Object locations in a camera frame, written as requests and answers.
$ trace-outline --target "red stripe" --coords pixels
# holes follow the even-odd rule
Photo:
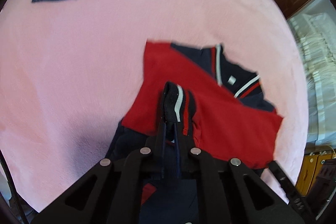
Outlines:
[[[149,199],[150,196],[155,193],[155,191],[156,191],[156,187],[151,185],[150,183],[147,183],[142,188],[141,205],[144,204],[147,201],[147,199]]]
[[[185,92],[185,105],[184,105],[184,111],[183,111],[183,135],[188,135],[188,129],[189,129],[189,92]]]
[[[252,87],[250,87],[247,91],[245,91],[239,98],[246,97],[248,94],[250,94],[258,86],[260,86],[259,81],[258,81],[258,83],[255,83]]]
[[[216,48],[211,48],[211,72],[216,78]]]

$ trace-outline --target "bed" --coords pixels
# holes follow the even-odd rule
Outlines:
[[[0,13],[0,147],[41,211],[106,153],[142,84],[150,39],[221,43],[259,73],[284,117],[274,158],[297,180],[307,139],[305,72],[272,0],[8,0]],[[263,180],[284,194],[266,170]]]
[[[308,83],[306,152],[336,146],[336,25],[327,13],[299,13],[288,20]]]

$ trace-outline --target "metal screw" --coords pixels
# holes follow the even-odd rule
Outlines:
[[[143,154],[143,155],[147,155],[151,152],[151,149],[148,148],[148,147],[143,147],[140,149],[140,153]]]
[[[230,160],[230,163],[234,166],[239,166],[241,164],[241,161],[240,161],[240,159],[233,158],[233,159]]]
[[[111,161],[109,159],[102,159],[99,163],[101,166],[109,166]]]
[[[202,150],[197,148],[197,147],[194,147],[194,148],[190,149],[190,152],[191,152],[191,154],[198,155],[202,152]]]

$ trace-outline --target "pink bedsheet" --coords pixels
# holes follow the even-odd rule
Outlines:
[[[146,39],[224,45],[258,71],[284,117],[274,157],[296,181],[306,143],[305,75],[272,0],[8,0],[0,13],[0,147],[41,211],[106,153],[142,84]],[[280,196],[270,174],[263,179]]]

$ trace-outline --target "black cable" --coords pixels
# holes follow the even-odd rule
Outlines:
[[[11,173],[9,171],[9,168],[8,168],[8,165],[6,163],[6,160],[5,160],[5,157],[3,156],[1,150],[0,150],[0,163],[1,163],[1,166],[5,172],[5,175],[6,175],[6,178],[7,178],[7,181],[8,181],[8,185],[9,185],[9,188],[10,188],[10,192],[12,194],[12,197],[15,201],[15,204],[17,206],[17,209],[20,213],[20,216],[21,216],[21,219],[23,221],[24,224],[29,224],[27,218],[26,218],[26,215],[23,211],[23,208],[21,206],[21,203],[20,203],[20,200],[19,200],[19,196],[18,196],[18,193],[16,191],[16,188],[15,188],[15,185],[14,185],[14,181],[13,181],[13,178],[11,176]]]

